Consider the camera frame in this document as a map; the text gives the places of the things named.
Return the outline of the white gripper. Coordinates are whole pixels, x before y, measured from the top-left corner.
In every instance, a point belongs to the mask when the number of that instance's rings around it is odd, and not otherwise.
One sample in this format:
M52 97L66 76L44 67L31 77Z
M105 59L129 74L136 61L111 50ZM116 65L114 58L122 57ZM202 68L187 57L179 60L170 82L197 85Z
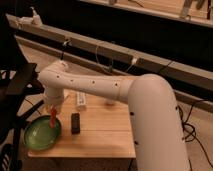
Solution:
M64 101L64 92L59 91L56 94L44 92L43 100L47 110L50 110L52 107L59 108Z

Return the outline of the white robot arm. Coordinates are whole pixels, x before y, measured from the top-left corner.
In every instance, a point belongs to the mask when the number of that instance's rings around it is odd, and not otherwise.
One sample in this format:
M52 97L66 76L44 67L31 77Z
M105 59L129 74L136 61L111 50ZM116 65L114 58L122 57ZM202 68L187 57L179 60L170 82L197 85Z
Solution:
M63 61L40 71L44 99L49 105L64 100L63 91L80 92L128 105L138 171L190 171L190 162L170 84L156 74L142 76L75 75Z

